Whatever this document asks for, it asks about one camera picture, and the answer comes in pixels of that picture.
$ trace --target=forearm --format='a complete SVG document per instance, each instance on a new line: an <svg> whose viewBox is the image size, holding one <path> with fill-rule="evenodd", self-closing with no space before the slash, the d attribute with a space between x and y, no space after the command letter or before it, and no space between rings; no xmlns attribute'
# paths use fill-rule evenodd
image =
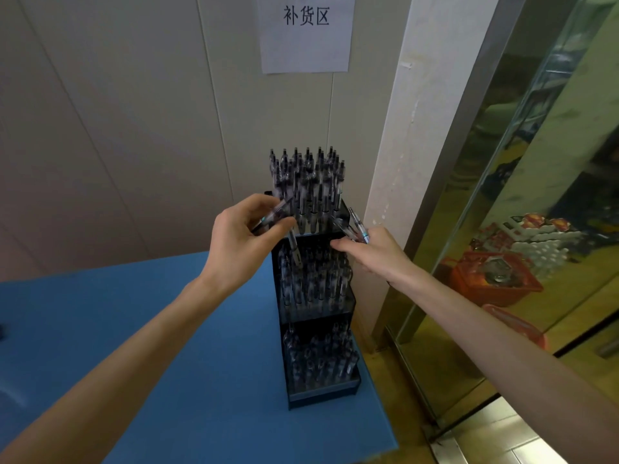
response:
<svg viewBox="0 0 619 464"><path fill-rule="evenodd" d="M101 462L157 381L221 302L193 281L0 454L3 463Z"/></svg>
<svg viewBox="0 0 619 464"><path fill-rule="evenodd" d="M619 456L619 409L597 389L428 273L402 291L460 345L522 418L571 464Z"/></svg>

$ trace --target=chinese characters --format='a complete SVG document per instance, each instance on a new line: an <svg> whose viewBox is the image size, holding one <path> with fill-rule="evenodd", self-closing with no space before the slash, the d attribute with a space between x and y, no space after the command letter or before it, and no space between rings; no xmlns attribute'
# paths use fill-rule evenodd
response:
<svg viewBox="0 0 619 464"><path fill-rule="evenodd" d="M284 16L283 19L286 21L287 26L294 26L295 23L300 26L305 26L309 24L310 26L314 26L314 22L316 26L328 26L329 20L327 19L327 14L329 12L329 6L317 6L316 14L314 17L314 7L313 6L304 6L301 8L301 21L299 22L299 15L295 11L295 6L291 5L283 9Z"/></svg>

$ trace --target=blue tabletop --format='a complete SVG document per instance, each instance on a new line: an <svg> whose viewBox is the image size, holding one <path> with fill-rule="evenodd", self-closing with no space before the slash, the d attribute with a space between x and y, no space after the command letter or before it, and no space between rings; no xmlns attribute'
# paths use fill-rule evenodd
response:
<svg viewBox="0 0 619 464"><path fill-rule="evenodd" d="M207 253L0 284L0 449L142 327ZM271 258L182 349L106 463L352 463L397 447L354 396L288 410Z"/></svg>

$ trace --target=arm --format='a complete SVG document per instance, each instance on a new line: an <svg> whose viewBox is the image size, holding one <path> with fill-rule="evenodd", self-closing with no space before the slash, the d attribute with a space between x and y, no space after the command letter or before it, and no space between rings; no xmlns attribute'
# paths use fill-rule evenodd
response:
<svg viewBox="0 0 619 464"><path fill-rule="evenodd" d="M15 438L0 462L101 462L200 324L251 278L294 225L294 218L286 218L265 234L250 233L252 221L278 202L256 194L224 210L197 279Z"/></svg>
<svg viewBox="0 0 619 464"><path fill-rule="evenodd" d="M383 227L370 244L332 241L409 296L460 345L515 411L570 464L619 457L619 408L557 358L415 266Z"/></svg>

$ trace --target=white paper sign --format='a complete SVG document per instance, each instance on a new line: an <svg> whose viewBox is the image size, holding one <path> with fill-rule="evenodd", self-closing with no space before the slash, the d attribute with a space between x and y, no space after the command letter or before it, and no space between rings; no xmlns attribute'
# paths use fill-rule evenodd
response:
<svg viewBox="0 0 619 464"><path fill-rule="evenodd" d="M263 73L347 72L355 0L257 0Z"/></svg>

